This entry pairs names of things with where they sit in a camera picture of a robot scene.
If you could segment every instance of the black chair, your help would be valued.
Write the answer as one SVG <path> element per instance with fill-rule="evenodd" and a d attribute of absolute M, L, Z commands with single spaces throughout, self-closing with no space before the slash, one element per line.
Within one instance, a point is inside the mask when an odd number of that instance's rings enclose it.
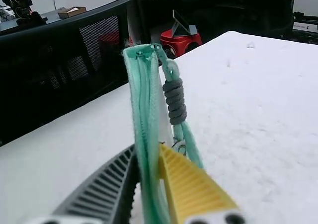
<path fill-rule="evenodd" d="M 127 3 L 0 36 L 0 146 L 127 83 Z"/>
<path fill-rule="evenodd" d="M 293 0 L 182 1 L 185 12 L 192 10 L 188 19 L 197 25 L 204 42 L 229 30 L 275 38 L 292 31 Z"/>

